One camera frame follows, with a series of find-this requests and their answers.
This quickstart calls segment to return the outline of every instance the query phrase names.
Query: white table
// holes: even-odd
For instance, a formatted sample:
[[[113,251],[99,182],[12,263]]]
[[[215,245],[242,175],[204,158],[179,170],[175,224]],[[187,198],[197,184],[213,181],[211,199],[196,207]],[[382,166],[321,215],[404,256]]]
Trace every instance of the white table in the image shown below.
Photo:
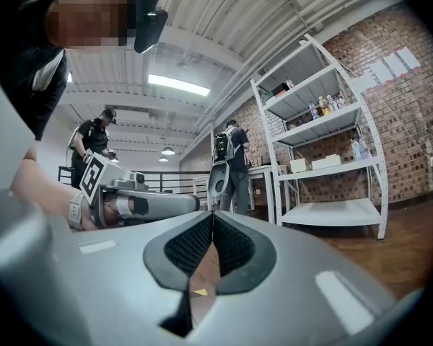
[[[285,165],[280,165],[282,174],[287,173],[287,167]],[[250,196],[250,209],[255,210],[255,198],[253,196],[253,180],[264,178],[265,186],[266,186],[266,199],[268,203],[268,222],[275,224],[276,216],[274,214],[274,195],[273,195],[273,186],[271,184],[271,173],[272,168],[271,165],[264,165],[261,167],[253,167],[248,170],[248,192]],[[209,176],[200,176],[193,178],[193,190],[194,195],[197,196],[197,186],[202,186],[209,183]],[[285,192],[285,201],[286,201],[286,209],[290,210],[290,189],[289,189],[289,181],[284,181],[284,192]],[[207,210],[211,210],[211,198],[209,192],[207,191]],[[230,211],[234,211],[234,198],[231,200]]]

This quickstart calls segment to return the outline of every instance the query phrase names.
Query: man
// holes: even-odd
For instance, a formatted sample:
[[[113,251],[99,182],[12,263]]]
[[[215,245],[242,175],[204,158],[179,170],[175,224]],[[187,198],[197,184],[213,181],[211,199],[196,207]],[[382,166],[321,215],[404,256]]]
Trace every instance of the man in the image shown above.
[[[74,136],[74,153],[72,154],[72,179],[73,188],[80,190],[80,182],[87,168],[89,154],[87,150],[93,153],[109,157],[108,141],[109,132],[106,127],[109,124],[116,124],[115,110],[112,107],[106,107],[101,116],[94,120],[85,120],[77,130]]]
[[[235,120],[230,120],[226,123],[226,132],[231,135],[231,142],[237,151],[234,158],[229,160],[229,180],[226,190],[222,193],[220,202],[220,210],[229,211],[229,205],[234,193],[237,196],[237,211],[238,214],[247,213],[247,205],[249,201],[248,194],[248,174],[245,166],[244,150],[249,147],[249,142],[245,131],[239,127]]]
[[[57,99],[34,101],[33,79],[63,48],[125,45],[127,37],[135,36],[135,51],[143,52],[141,48],[155,43],[151,37],[158,39],[167,18],[163,11],[148,15],[156,4],[157,0],[0,0],[0,85],[35,134],[12,191],[48,214],[63,216],[69,223],[77,219],[76,229],[92,230],[96,226],[87,201],[79,199],[79,191],[51,181],[36,162],[37,141]],[[151,23],[156,17],[162,21]],[[153,29],[155,36],[149,35]],[[76,218],[72,209],[75,200],[82,211]],[[128,207],[134,209],[133,201]],[[104,217],[108,224],[117,223],[114,199],[105,201]]]

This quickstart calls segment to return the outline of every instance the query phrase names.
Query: shelf board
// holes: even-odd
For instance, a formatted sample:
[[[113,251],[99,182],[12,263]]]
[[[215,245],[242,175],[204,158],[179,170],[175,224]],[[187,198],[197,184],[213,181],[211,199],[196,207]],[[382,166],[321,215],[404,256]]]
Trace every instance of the shelf board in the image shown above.
[[[361,105],[355,102],[292,130],[280,133],[274,136],[271,142],[280,142],[295,148],[321,138],[333,136],[354,128],[360,111]]]
[[[292,75],[291,80],[294,81],[294,83],[296,83],[296,80],[300,83],[303,79],[312,76],[323,68],[316,47],[310,41],[307,41],[307,43],[299,46],[284,60],[276,64],[268,73],[262,76],[255,85],[260,86],[263,81],[275,74],[276,71],[286,63],[289,64],[289,73]]]
[[[332,203],[301,203],[281,221],[308,226],[368,226],[380,224],[382,217],[368,198]]]
[[[371,165],[376,165],[378,163],[380,163],[380,158],[377,156],[373,156],[372,158],[359,160],[359,161],[352,161],[350,163],[336,165],[334,167],[308,170],[306,172],[283,174],[279,176],[279,180],[288,181],[291,179],[303,179],[303,178],[326,176],[329,174],[343,173],[350,170],[366,168],[366,167],[370,167]]]
[[[335,66],[327,66],[300,82],[280,97],[272,97],[263,107],[283,120],[292,119],[308,111],[311,103],[319,103],[319,96],[335,95],[340,92]]]

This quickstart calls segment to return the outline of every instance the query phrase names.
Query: white shelving unit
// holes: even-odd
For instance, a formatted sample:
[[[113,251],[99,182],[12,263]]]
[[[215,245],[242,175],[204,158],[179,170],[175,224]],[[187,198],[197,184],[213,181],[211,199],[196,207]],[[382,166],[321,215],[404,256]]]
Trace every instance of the white shelving unit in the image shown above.
[[[250,80],[261,113],[268,150],[273,169],[274,195],[276,201],[276,224],[294,223],[311,226],[367,226],[378,225],[378,239],[385,237],[385,229],[388,215],[388,179],[380,137],[375,126],[374,119],[362,99],[361,94],[354,88],[349,75],[344,71],[338,61],[310,35],[305,35],[307,43],[301,45],[293,53],[287,56],[279,64],[274,66],[260,80]],[[258,87],[268,77],[282,66],[289,64],[295,73],[296,86],[282,94],[280,97],[272,97],[264,104],[261,100]],[[312,120],[292,130],[272,136],[268,127],[266,111],[275,114],[285,122],[289,122],[310,111],[309,104],[318,103],[319,96],[335,95],[343,91],[343,84],[352,91],[356,102]],[[280,174],[276,163],[274,143],[296,148],[315,142],[322,138],[333,136],[337,133],[350,130],[357,126],[361,114],[364,115],[374,141],[377,155],[365,160],[353,161],[324,169],[310,170],[294,174]],[[298,180],[313,178],[329,174],[343,173],[355,169],[367,169],[368,198],[334,201],[327,203],[301,203]],[[382,203],[380,212],[372,203],[372,185],[370,182],[370,168],[373,168],[382,191]],[[281,210],[281,183],[294,181],[296,186],[297,204],[284,215]]]

